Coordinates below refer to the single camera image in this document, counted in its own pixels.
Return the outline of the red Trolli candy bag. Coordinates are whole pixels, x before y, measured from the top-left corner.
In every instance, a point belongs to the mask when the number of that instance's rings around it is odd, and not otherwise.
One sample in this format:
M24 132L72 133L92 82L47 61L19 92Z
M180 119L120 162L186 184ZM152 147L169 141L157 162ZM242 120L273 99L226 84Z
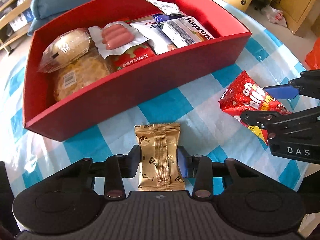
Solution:
M228 86L219 100L220 109L243 123L243 111L276 111L282 115L290 114L284 105L270 96L263 88L242 71Z

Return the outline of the gold foil snack packet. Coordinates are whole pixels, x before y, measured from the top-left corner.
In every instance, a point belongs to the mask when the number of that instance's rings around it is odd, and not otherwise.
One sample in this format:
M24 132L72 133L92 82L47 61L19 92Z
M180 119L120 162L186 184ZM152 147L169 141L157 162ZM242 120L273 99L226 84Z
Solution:
M178 166L179 123L136 125L141 150L140 191L184 191L185 182Z

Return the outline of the yellow crispy noodle packet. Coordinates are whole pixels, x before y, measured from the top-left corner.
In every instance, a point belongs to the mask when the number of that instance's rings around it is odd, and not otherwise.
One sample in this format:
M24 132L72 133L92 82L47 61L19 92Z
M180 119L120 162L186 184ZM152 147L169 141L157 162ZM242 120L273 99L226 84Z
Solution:
M54 98L61 101L78 90L115 72L98 53L91 50L54 74Z

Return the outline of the long red snack packet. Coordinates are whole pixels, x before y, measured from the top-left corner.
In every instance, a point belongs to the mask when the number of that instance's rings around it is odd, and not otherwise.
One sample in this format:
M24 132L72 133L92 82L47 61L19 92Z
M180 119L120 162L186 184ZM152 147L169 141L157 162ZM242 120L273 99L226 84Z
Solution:
M126 21L129 20L128 17L122 18L120 21L112 22L105 25L105 29L115 25L121 24L123 27L130 29L135 34L136 37L141 36L144 37L136 28L129 25ZM121 70L125 67L131 66L133 64L139 63L146 59L156 56L153 49L148 44L148 39L144 37L145 42L141 44L137 44L136 46L132 46L128 50L126 50L121 55L110 55L106 58L106 63L110 66L113 70Z

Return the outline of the white Kaprons wafer packet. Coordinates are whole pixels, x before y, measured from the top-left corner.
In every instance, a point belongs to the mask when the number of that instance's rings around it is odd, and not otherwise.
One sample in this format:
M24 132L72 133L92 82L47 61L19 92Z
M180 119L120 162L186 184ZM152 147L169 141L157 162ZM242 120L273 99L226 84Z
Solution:
M164 21L159 25L177 48L215 38L197 19L191 16Z

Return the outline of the pink sausages vacuum pack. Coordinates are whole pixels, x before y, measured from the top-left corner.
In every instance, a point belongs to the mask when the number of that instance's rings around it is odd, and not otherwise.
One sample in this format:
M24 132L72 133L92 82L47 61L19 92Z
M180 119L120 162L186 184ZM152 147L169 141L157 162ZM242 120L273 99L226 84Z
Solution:
M122 55L128 49L148 41L136 28L123 21L109 23L103 29L89 27L88 31L104 59L111 55Z

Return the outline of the round yellow bun packet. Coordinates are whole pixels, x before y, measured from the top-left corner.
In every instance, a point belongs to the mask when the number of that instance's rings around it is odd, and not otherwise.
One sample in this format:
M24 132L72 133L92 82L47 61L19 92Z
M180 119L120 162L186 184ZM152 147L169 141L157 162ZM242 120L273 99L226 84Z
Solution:
M52 73L67 67L88 53L91 36L86 28L78 28L57 37L43 52L38 72Z

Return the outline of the white spicy gluten strip packet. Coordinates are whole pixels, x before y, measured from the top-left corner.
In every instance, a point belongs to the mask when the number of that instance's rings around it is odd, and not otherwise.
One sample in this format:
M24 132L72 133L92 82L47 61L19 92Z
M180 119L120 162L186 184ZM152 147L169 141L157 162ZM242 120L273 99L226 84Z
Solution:
M133 22L130 25L148 39L149 46L157 55L177 49L171 39L163 33L160 25L154 20Z

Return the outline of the purple foil snack packet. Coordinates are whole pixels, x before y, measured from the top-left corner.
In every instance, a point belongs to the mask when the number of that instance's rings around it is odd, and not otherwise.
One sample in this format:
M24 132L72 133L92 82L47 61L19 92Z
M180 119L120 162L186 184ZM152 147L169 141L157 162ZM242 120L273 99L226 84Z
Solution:
M168 20L175 20L178 18L182 18L182 17L185 17L185 15L184 14L170 14L170 15L154 14L152 17L157 23L161 23Z

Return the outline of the white duck snack pouch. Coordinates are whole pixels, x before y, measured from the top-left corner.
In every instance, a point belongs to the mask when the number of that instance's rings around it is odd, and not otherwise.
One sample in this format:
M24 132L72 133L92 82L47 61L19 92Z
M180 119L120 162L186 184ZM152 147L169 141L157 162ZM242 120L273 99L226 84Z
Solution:
M151 3L166 15L178 14L180 12L179 7L175 3L163 2L158 0L145 1Z

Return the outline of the orange plastic bag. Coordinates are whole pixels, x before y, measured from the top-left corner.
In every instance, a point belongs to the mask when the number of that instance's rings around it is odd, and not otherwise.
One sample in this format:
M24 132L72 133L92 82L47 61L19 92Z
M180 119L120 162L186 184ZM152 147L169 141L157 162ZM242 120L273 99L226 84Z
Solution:
M320 38L317 38L313 50L306 55L305 62L311 70L320 68Z

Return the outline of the blue checkered tablecloth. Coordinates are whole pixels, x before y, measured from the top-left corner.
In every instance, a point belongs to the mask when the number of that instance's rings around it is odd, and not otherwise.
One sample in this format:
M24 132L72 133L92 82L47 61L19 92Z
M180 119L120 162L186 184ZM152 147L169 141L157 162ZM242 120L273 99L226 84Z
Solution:
M240 122L220 109L219 99L242 72L261 87L286 84L304 70L302 61L281 36L286 28L251 17L230 5L252 37L236 63L206 75L57 142L24 129L22 98L31 38L20 42L12 54L1 53L1 161L5 162L14 194L43 180L71 163L90 157L104 161L110 155L127 154L137 142L138 124L179 122L180 144L191 154L213 161L235 158L297 190L308 164L278 158Z

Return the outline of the red cardboard box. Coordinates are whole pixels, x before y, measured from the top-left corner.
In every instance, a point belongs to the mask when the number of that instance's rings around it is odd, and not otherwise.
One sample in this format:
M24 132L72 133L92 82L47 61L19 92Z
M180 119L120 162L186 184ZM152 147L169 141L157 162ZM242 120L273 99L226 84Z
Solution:
M92 0L76 7L33 34L25 70L23 126L64 141L159 94L233 64L252 34L213 0L158 1L176 4L198 20L213 39L135 61L56 101L51 76L37 70L44 50L55 38L79 27L103 27L158 12L150 0Z

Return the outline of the wooden TV cabinet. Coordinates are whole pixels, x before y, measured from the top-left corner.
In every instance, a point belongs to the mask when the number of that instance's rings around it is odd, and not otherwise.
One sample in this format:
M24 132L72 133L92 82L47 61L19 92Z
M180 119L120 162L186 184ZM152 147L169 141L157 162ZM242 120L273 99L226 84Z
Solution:
M1 0L1 49L11 51L11 44L30 27L32 0Z

